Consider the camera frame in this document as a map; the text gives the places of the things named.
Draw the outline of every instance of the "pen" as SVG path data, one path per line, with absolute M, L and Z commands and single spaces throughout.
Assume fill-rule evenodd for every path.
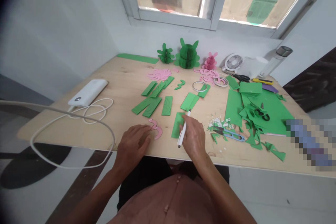
M 190 114 L 191 114 L 191 109 L 189 109 L 189 111 L 188 111 L 188 116 L 190 116 Z M 178 145 L 179 148 L 181 148 L 183 138 L 184 138 L 184 135 L 186 133 L 186 128 L 187 128 L 187 124 L 186 124 L 186 122 L 184 122 L 183 129 L 180 133 L 180 136 L 179 136 L 178 142 L 177 142 L 177 145 Z

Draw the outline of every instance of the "glass bottle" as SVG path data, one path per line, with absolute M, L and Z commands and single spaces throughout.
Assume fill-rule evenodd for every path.
M 280 46 L 274 53 L 273 58 L 267 63 L 264 69 L 258 75 L 258 78 L 265 79 L 280 63 L 291 53 L 292 49 L 286 46 Z

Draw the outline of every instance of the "fan grille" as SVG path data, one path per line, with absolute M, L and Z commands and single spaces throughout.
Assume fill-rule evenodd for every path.
M 243 57 L 239 56 L 238 54 L 229 55 L 225 60 L 225 68 L 228 70 L 236 70 L 238 69 L 243 63 Z

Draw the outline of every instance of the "small fan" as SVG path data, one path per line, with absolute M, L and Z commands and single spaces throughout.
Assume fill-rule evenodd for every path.
M 229 54 L 224 60 L 224 67 L 222 70 L 234 71 L 237 70 L 242 63 L 244 58 L 237 53 Z

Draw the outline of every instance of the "window frame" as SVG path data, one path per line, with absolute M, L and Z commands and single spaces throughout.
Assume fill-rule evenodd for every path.
M 287 14 L 282 18 L 279 25 L 276 28 L 269 28 L 263 25 L 250 25 L 247 22 L 233 22 L 220 19 L 224 1 L 225 0 L 205 0 L 203 9 L 203 16 L 205 18 L 201 18 L 184 14 L 176 15 L 150 8 L 140 8 L 138 0 L 122 0 L 129 19 L 168 23 L 211 31 L 229 31 L 248 36 L 272 39 L 280 39 L 287 29 L 295 23 L 295 19 L 303 9 L 312 4 L 310 0 L 296 0 Z

